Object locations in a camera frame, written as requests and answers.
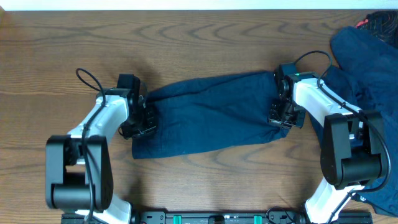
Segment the dark blue shorts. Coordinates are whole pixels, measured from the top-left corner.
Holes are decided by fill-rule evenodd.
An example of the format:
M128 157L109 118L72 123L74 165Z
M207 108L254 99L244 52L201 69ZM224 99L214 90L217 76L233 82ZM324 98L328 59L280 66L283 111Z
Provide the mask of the dark blue shorts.
M132 142L134 159L156 159L266 144L288 134L268 123L277 87L271 72L196 78L149 93L156 132Z

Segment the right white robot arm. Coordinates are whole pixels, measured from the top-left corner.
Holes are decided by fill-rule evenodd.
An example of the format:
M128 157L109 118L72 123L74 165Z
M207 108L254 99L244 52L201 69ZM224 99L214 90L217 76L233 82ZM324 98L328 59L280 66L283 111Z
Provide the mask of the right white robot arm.
M301 128L309 113L323 129L322 181L293 223L332 223L358 193L382 189L391 174L381 114L353 106L312 72L275 72L278 98L268 122L281 129Z

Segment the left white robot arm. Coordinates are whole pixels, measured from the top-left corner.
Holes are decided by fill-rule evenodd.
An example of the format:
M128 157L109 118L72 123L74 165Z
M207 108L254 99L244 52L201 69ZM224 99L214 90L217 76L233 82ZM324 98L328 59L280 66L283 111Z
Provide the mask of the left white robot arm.
M139 223L132 204L114 194L108 146L154 132L152 108L138 87L101 90L94 108L66 135L45 145L45 201L64 211L64 223Z

